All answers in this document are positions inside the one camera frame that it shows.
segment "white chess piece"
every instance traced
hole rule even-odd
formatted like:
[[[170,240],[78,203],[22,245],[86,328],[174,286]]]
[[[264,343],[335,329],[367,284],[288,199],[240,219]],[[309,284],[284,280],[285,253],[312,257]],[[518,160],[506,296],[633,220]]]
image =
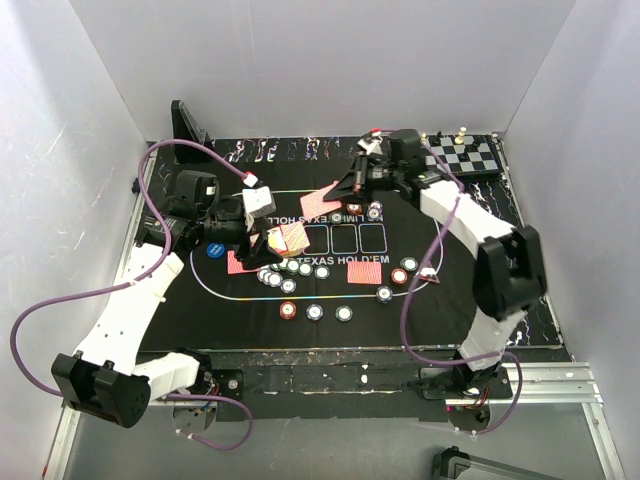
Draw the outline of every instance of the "white chess piece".
[[[467,134],[467,129],[465,127],[460,127],[460,131],[458,132],[458,136],[454,140],[456,145],[464,144],[464,136],[466,134]]]

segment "gray floor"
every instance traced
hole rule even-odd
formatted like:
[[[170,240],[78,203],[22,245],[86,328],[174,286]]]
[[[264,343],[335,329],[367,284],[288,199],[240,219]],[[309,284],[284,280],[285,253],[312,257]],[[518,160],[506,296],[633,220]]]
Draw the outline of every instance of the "gray floor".
[[[502,427],[475,441],[407,419],[262,420],[232,452],[176,435],[171,413],[150,407],[130,430],[82,415],[64,478],[425,480],[433,455],[451,445],[567,480],[604,478],[578,404],[520,405]],[[205,436],[231,443],[244,428],[214,424]]]

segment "white wall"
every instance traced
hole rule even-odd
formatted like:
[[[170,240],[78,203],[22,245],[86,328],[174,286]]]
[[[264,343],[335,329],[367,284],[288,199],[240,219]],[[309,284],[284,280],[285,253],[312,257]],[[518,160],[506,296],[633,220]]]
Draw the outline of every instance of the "white wall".
[[[588,360],[629,478],[640,471],[640,4],[578,0],[506,136],[570,351]]]
[[[504,130],[575,0],[71,0],[138,126]]]
[[[0,477],[40,478],[60,400],[9,352],[29,305],[113,281],[144,142],[71,5],[0,0]],[[106,299],[29,317],[18,344],[32,372],[72,352]]]

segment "checkered board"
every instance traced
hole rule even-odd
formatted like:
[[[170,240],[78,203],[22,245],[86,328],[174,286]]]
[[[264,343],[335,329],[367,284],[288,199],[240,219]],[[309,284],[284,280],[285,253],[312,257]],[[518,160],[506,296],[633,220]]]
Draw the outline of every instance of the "checkered board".
[[[497,159],[495,140],[491,135],[466,135],[464,145],[456,145],[455,137],[455,135],[443,135],[440,137],[441,145],[436,147],[433,146],[436,136],[430,135],[429,145],[449,165],[457,177],[463,180],[477,180],[495,177],[502,173],[502,166]],[[476,147],[473,142],[478,137],[481,143]],[[465,148],[468,158],[464,157]],[[427,166],[431,165],[436,165],[436,160],[429,155]]]

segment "blue button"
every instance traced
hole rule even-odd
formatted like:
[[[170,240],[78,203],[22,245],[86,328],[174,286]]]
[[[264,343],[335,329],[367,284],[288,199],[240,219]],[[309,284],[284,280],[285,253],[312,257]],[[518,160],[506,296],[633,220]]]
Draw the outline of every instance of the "blue button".
[[[210,243],[207,247],[207,255],[211,258],[220,258],[224,255],[224,245],[221,243]]]

